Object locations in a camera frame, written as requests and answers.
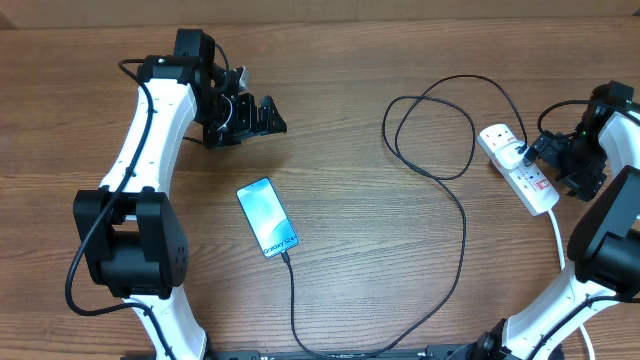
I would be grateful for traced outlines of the blue Samsung Galaxy smartphone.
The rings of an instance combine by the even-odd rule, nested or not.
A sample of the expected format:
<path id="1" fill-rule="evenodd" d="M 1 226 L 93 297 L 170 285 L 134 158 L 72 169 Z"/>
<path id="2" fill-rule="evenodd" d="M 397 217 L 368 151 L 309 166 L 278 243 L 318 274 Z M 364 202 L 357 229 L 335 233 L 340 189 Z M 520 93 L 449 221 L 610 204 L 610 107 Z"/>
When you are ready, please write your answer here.
<path id="1" fill-rule="evenodd" d="M 299 244 L 298 235 L 269 178 L 238 189 L 236 197 L 264 257 L 272 258 Z"/>

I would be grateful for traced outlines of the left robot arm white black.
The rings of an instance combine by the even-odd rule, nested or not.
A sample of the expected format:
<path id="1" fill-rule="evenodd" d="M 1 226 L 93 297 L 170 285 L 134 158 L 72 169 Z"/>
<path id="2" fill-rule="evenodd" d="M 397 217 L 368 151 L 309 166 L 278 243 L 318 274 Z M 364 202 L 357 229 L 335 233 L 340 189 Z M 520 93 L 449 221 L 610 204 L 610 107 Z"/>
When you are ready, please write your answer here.
<path id="1" fill-rule="evenodd" d="M 183 287 L 188 241 L 169 199 L 187 129 L 200 124 L 207 149 L 287 130 L 271 97 L 248 93 L 245 68 L 216 64 L 222 52 L 203 30 L 180 29 L 172 54 L 136 60 L 128 75 L 137 106 L 120 153 L 73 203 L 81 244 L 65 280 L 68 307 L 87 317 L 133 310 L 154 359 L 216 356 Z"/>

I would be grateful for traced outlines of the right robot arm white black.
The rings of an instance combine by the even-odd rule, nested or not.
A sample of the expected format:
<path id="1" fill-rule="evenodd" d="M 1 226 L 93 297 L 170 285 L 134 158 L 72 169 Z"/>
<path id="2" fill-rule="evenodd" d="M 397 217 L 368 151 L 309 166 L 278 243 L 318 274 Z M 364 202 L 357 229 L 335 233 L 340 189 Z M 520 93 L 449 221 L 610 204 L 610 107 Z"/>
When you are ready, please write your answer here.
<path id="1" fill-rule="evenodd" d="M 454 359 L 557 359 L 561 343 L 598 312 L 638 302 L 639 106 L 634 90 L 611 81 L 583 101 L 574 132 L 541 130 L 532 143 L 504 124 L 485 128 L 478 144 L 528 211 L 550 214 L 559 194 L 536 165 L 557 170 L 569 196 L 591 202 L 567 245 L 565 265 L 524 310 L 501 320 Z"/>

